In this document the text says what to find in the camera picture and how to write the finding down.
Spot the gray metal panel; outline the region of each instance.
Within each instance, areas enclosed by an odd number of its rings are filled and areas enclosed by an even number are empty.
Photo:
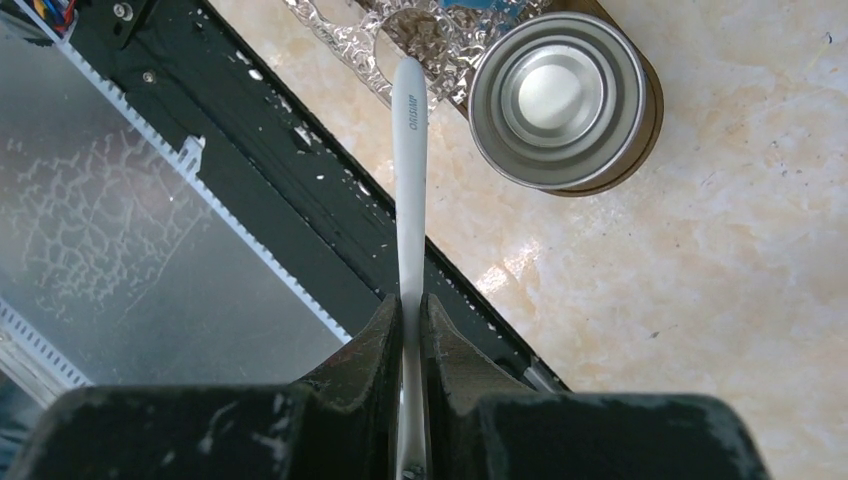
[[[341,345],[62,53],[4,33],[0,297],[69,365],[94,383],[284,382]]]

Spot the open tin can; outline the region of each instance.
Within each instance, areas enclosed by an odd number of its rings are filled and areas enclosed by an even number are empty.
[[[637,50],[581,13],[545,14],[501,38],[477,66],[468,106],[474,140],[498,172],[564,196],[617,185],[659,133]]]

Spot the aluminum foil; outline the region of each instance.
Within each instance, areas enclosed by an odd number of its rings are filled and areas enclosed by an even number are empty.
[[[377,35],[382,30],[421,62],[430,91],[429,110],[449,99],[461,104],[468,95],[474,66],[501,35],[522,20],[542,13],[550,0],[500,0],[501,8],[442,8],[433,0],[362,0],[358,25],[336,25],[310,0],[285,0],[289,9],[347,64],[386,105],[391,82],[377,66]],[[525,4],[515,16],[515,6]]]

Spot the colored wire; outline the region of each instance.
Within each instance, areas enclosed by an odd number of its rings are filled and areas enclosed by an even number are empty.
[[[76,5],[77,0],[71,0],[68,2],[68,8],[65,9],[65,25],[70,25],[71,21],[74,19],[74,6]]]
[[[56,8],[56,5],[53,5],[53,2],[51,0],[43,0],[43,3],[47,7],[47,9],[50,10],[50,13],[53,14],[53,22],[61,23],[63,17],[59,13],[59,10]]]

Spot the beige marble surface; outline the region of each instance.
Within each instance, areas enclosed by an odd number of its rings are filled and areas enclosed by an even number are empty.
[[[848,2],[602,3],[665,91],[647,163],[548,196],[442,105],[428,234],[573,389],[716,395],[776,477],[848,478]],[[213,4],[393,191],[388,109],[282,0]]]

